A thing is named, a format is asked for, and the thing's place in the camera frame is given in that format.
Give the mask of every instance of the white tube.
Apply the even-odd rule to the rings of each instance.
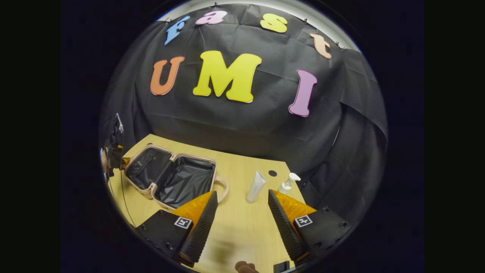
[[[263,175],[256,170],[256,174],[254,175],[253,184],[251,185],[251,189],[247,194],[246,201],[248,203],[253,203],[256,200],[259,192],[263,189],[264,184],[266,184],[266,179],[264,179]]]

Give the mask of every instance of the table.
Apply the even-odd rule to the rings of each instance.
[[[217,164],[217,174],[229,181],[229,192],[217,207],[204,251],[199,262],[195,263],[194,270],[202,273],[235,273],[234,265],[240,260],[254,263],[256,270],[261,273],[272,273],[273,265],[288,260],[290,267],[294,266],[268,207],[268,190],[278,190],[290,173],[285,162],[217,152],[155,135],[142,139],[124,157],[134,156],[148,143],[167,148],[174,154],[193,154],[213,159]],[[267,182],[256,201],[248,204],[246,196],[256,170],[261,172]],[[271,170],[276,171],[276,177],[268,174]],[[118,169],[114,170],[114,177],[110,178],[108,186],[128,222],[139,226],[163,208],[156,201],[140,194],[126,180],[124,173],[121,175],[123,190]],[[218,193],[224,190],[219,184],[214,184],[213,189]],[[129,215],[123,200],[123,191]],[[305,203],[297,185],[293,185],[288,196]]]

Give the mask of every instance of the white wall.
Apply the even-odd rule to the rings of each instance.
[[[185,13],[213,6],[214,2],[217,2],[217,4],[241,3],[267,6],[289,13],[301,20],[307,18],[309,24],[325,33],[332,40],[339,42],[340,47],[360,51],[351,38],[330,19],[296,0],[192,0],[164,14],[159,20],[175,19]]]

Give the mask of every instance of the black fabric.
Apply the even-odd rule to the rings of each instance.
[[[210,191],[214,170],[215,165],[211,162],[178,157],[165,170],[155,191],[155,198],[178,208]]]
[[[126,177],[141,189],[147,189],[152,183],[158,184],[171,156],[166,151],[148,148],[126,169]]]
[[[196,25],[210,11],[227,11],[224,21]],[[265,13],[284,17],[288,30],[276,33],[260,26]],[[179,35],[166,46],[166,30],[186,15]],[[125,149],[148,134],[197,147],[285,161],[290,171],[317,192],[311,206],[328,204],[350,222],[367,211],[379,186],[388,142],[384,103],[377,80],[364,56],[339,49],[325,33],[285,12],[252,4],[207,7],[155,22],[130,46],[110,81],[100,122],[101,141],[119,113],[125,128]],[[332,58],[322,57],[311,33],[330,44]],[[259,56],[252,82],[252,103],[195,96],[205,51],[220,51],[227,66],[243,53]],[[175,83],[163,96],[150,92],[153,65],[180,64]],[[298,69],[315,75],[308,105],[310,115],[292,115],[288,106],[298,89]]]

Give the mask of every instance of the clear bottle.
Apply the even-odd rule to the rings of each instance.
[[[278,189],[278,192],[281,192],[283,194],[288,194],[288,192],[290,191],[291,189],[291,183],[293,181],[300,181],[300,177],[298,177],[298,175],[296,175],[295,173],[292,173],[290,172],[290,174],[288,175],[288,180],[281,183],[281,186],[279,187]]]

